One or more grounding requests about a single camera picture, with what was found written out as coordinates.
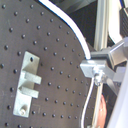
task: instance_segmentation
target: gray metal surface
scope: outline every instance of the gray metal surface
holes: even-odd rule
[[[37,75],[42,77],[34,87],[39,97],[32,99],[29,118],[13,115],[25,51],[40,58]],[[79,128],[90,85],[79,68],[83,59],[72,30],[40,3],[0,0],[0,128]],[[85,127],[92,121],[96,90]]]
[[[29,117],[31,101],[38,98],[39,91],[33,90],[34,84],[41,84],[42,78],[37,76],[40,58],[32,53],[25,52],[20,70],[13,114]]]

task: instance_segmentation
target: white cable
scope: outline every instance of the white cable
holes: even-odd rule
[[[74,21],[66,13],[64,13],[60,8],[55,6],[50,1],[48,1],[48,0],[39,0],[39,1],[44,6],[46,6],[49,10],[51,10],[53,13],[55,13],[57,16],[59,16],[64,22],[67,23],[67,25],[73,30],[73,32],[75,33],[79,42],[81,43],[81,46],[83,48],[86,59],[90,59],[91,55],[90,55],[90,51],[88,49],[87,43],[86,43],[86,41],[84,39],[84,36],[82,35],[81,31],[79,30],[77,25],[74,23]],[[88,92],[88,96],[87,96],[87,99],[86,99],[86,102],[85,102],[85,105],[84,105],[84,109],[83,109],[83,112],[82,112],[81,128],[84,128],[85,112],[86,112],[87,105],[88,105],[88,102],[89,102],[89,99],[90,99],[90,96],[91,96],[91,92],[92,92],[92,89],[93,89],[93,84],[94,84],[94,78],[92,78],[90,89],[89,89],[89,92]]]
[[[87,105],[88,105],[88,102],[89,102],[89,99],[90,99],[90,96],[91,96],[91,93],[92,93],[93,85],[94,85],[94,78],[92,78],[92,80],[91,80],[91,85],[90,85],[90,88],[89,88],[89,91],[88,91],[88,96],[87,96],[87,99],[85,101],[84,109],[83,109],[83,112],[82,112],[81,128],[84,128],[85,112],[86,112]]]
[[[88,49],[87,43],[84,39],[84,36],[82,35],[81,31],[77,27],[77,25],[74,23],[74,21],[60,8],[58,8],[56,5],[54,5],[52,2],[48,0],[39,0],[44,6],[46,6],[49,10],[51,10],[53,13],[55,13],[57,16],[59,16],[63,21],[69,25],[69,27],[73,30],[76,37],[78,38],[79,42],[81,43],[81,46],[83,48],[84,54],[86,56],[86,59],[90,59],[90,51]]]

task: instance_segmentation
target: metal bracket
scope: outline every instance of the metal bracket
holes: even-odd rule
[[[38,98],[39,92],[33,88],[34,83],[41,84],[42,80],[36,75],[39,59],[31,53],[25,52],[13,110],[13,114],[16,116],[29,117],[32,97]]]

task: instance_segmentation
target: screw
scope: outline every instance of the screw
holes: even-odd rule
[[[20,56],[21,55],[21,52],[17,52],[17,55]]]
[[[2,5],[2,8],[3,8],[3,9],[5,9],[5,7],[6,7],[6,5],[5,5],[5,4],[4,4],[4,5]]]
[[[33,9],[34,5],[30,5],[30,8]]]
[[[72,91],[72,93],[74,94],[74,93],[75,93],[75,91]]]
[[[56,39],[57,42],[59,42],[59,40],[60,40],[59,38]]]
[[[68,91],[68,88],[66,88],[65,91],[67,92]]]
[[[66,105],[66,102],[63,102],[63,105]]]
[[[37,26],[37,29],[39,30],[40,29],[40,26]]]
[[[52,117],[54,118],[55,117],[55,114],[52,114]]]
[[[4,64],[1,64],[1,65],[0,65],[0,68],[3,69],[3,68],[4,68]]]
[[[73,106],[73,103],[71,103],[70,106]]]
[[[44,15],[44,12],[41,12],[40,15],[43,16]]]
[[[48,101],[48,98],[45,98],[45,101]]]
[[[57,104],[58,103],[58,100],[55,100],[55,103]]]
[[[64,61],[65,60],[65,57],[63,57],[62,60]]]
[[[60,26],[59,26],[59,28],[61,29],[61,28],[62,28],[62,26],[60,25]]]
[[[11,87],[11,88],[10,88],[10,92],[13,92],[13,91],[14,91],[14,88],[13,88],[13,87]]]
[[[68,44],[65,44],[65,47],[67,47],[68,46]]]
[[[18,12],[14,12],[14,15],[17,16],[18,15]]]
[[[9,126],[9,123],[5,123],[5,126],[8,127]]]
[[[24,39],[24,38],[25,38],[25,35],[23,34],[23,35],[21,36],[21,38]]]
[[[51,84],[52,84],[52,83],[51,83],[51,82],[49,82],[49,83],[48,83],[48,86],[51,86]]]
[[[44,47],[44,50],[46,51],[48,48],[47,47]]]
[[[21,125],[19,124],[17,127],[18,127],[18,128],[21,128]]]
[[[29,22],[29,19],[26,19],[26,23],[28,23]]]
[[[50,19],[50,22],[53,22],[53,19]]]
[[[13,28],[9,28],[9,31],[12,32],[13,31]]]
[[[10,109],[11,109],[11,106],[10,106],[10,105],[8,105],[8,106],[7,106],[7,109],[8,109],[8,110],[10,110]]]
[[[68,116],[68,119],[71,119],[71,116]]]
[[[14,74],[16,74],[16,73],[17,73],[17,70],[16,70],[16,69],[14,69],[14,70],[13,70],[13,72],[14,72]]]
[[[64,115],[61,115],[61,118],[64,118]]]
[[[56,53],[56,52],[54,52],[54,53],[53,53],[53,55],[54,55],[54,56],[56,56],[56,55],[57,55],[57,53]]]
[[[34,114],[36,114],[36,112],[35,111],[32,111],[32,114],[34,115]]]
[[[21,108],[20,109],[20,115],[23,116],[23,115],[25,115],[25,113],[26,113],[26,110],[24,108]]]
[[[8,50],[8,45],[5,45],[5,46],[4,46],[4,49],[5,49],[5,50]]]
[[[54,70],[54,67],[51,67],[51,70],[53,71]]]
[[[60,86],[58,85],[57,88],[60,89]]]
[[[45,112],[43,113],[43,116],[46,116],[46,113]]]
[[[47,36],[50,36],[50,32],[47,33]]]
[[[62,75],[63,74],[63,71],[60,71],[60,75]]]

